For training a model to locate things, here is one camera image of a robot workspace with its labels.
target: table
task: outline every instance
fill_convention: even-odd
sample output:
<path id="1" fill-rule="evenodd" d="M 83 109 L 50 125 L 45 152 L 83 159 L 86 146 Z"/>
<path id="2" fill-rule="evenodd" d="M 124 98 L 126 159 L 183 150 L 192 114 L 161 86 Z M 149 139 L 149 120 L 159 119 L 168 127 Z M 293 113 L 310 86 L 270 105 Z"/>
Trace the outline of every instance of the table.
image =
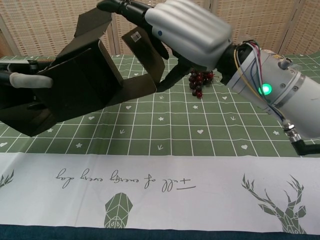
<path id="1" fill-rule="evenodd" d="M 320 52 L 288 57 L 299 65 L 303 74 L 320 83 Z M 124 78 L 144 74 L 143 67 L 132 55 L 114 55 L 112 59 Z M 165 64 L 164 74 L 177 60 L 171 57 Z M 215 72 L 215 81 L 204 87 L 202 99 L 192 96 L 186 77 L 166 92 L 61 122 L 35 137 L 0 123 L 0 175 L 12 179 L 0 187 L 2 236 L 6 239 L 21 235 L 33 235 L 33 239 L 53 236 L 98 239 L 105 235 L 108 239 L 128 236 L 133 239 L 318 239 L 318 235 L 284 232 L 301 234 L 306 229 L 308 234 L 319 234 L 320 212 L 315 201 L 320 196 L 319 156 L 297 156 L 276 120 L 229 91 L 219 79 L 221 75 Z M 117 177 L 109 178 L 114 170 L 119 171 Z M 128 186 L 125 181 L 129 177 L 139 179 L 141 185 L 133 186 L 131 182 Z M 170 185 L 168 179 L 161 178 L 172 178 L 173 184 L 178 184 L 175 182 L 178 178 L 180 184 L 183 180 L 186 184 L 189 179 L 194 184 L 190 186 L 196 188 L 160 195 L 161 187 L 164 193 Z M 150 187 L 146 190 L 148 179 Z M 261 194 L 263 187 L 268 189 L 271 198 L 283 208 L 287 204 L 284 191 L 292 196 L 303 186 L 302 205 L 298 210 L 299 218 L 306 216 L 292 225 L 301 229 L 291 229 L 290 223 L 281 222 L 287 228 L 284 230 L 275 217 L 277 213 L 269 212 L 267 206 L 259 205 L 248 193 L 254 186 L 254 192 Z M 133 212 L 122 216 L 121 221 L 104 220 L 108 206 L 119 196 L 128 197 L 125 203 L 128 209 L 129 203 L 133 204 Z M 158 209 L 146 205 L 154 202 L 159 204 Z M 240 208 L 236 207 L 237 203 L 241 203 Z M 211 204 L 213 208 L 206 210 L 205 206 Z M 188 213 L 195 206 L 201 214 Z M 22 211 L 28 211 L 30 220 L 23 218 Z M 161 221 L 149 215 L 153 211 Z M 184 224 L 170 222 L 165 213 Z M 112 229 L 112 223 L 127 229 Z"/>

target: woven screen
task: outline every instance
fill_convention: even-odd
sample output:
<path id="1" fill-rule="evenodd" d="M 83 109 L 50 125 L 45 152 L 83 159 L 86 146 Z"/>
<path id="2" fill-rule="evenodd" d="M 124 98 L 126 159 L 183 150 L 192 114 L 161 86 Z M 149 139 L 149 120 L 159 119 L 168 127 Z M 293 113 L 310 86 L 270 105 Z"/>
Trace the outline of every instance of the woven screen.
<path id="1" fill-rule="evenodd" d="M 295 0 L 219 0 L 216 14 L 232 25 L 236 43 L 250 36 L 277 51 L 294 5 Z"/>
<path id="2" fill-rule="evenodd" d="M 57 55 L 74 37 L 78 16 L 98 0 L 0 0 L 0 14 L 23 56 Z M 101 38 L 109 50 L 107 33 Z"/>
<path id="3" fill-rule="evenodd" d="M 317 51 L 320 51 L 320 0 L 306 0 L 284 53 Z"/>
<path id="4" fill-rule="evenodd" d="M 155 6 L 159 3 L 164 3 L 166 0 L 139 0 L 139 2 L 142 2 L 144 4 L 148 4 L 150 6 Z M 204 6 L 205 0 L 193 0 L 193 2 L 197 3 L 201 7 Z M 126 45 L 126 43 L 122 40 L 122 36 L 125 35 L 127 32 L 131 31 L 136 27 L 136 25 L 129 22 L 127 19 L 125 19 L 121 15 L 116 15 L 115 17 L 116 27 L 117 27 L 117 37 L 119 41 L 119 47 L 120 47 L 120 53 L 121 54 L 133 54 L 130 48 Z"/>

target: green tablecloth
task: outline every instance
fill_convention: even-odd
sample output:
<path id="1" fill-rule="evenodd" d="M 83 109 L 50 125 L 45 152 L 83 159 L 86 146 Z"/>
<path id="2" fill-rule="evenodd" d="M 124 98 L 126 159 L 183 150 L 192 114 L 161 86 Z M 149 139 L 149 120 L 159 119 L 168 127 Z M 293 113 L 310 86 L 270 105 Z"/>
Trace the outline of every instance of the green tablecloth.
<path id="1" fill-rule="evenodd" d="M 288 57 L 300 65 L 303 74 L 320 82 L 320 52 Z M 124 78 L 145 73 L 133 55 L 112 59 Z M 164 75 L 177 64 L 177 59 L 170 58 L 165 64 Z M 203 88 L 202 99 L 192 96 L 185 77 L 164 93 L 61 122 L 35 137 L 0 123 L 0 152 L 298 157 L 280 124 L 230 92 L 217 81 L 220 77 L 215 72 L 212 85 Z"/>

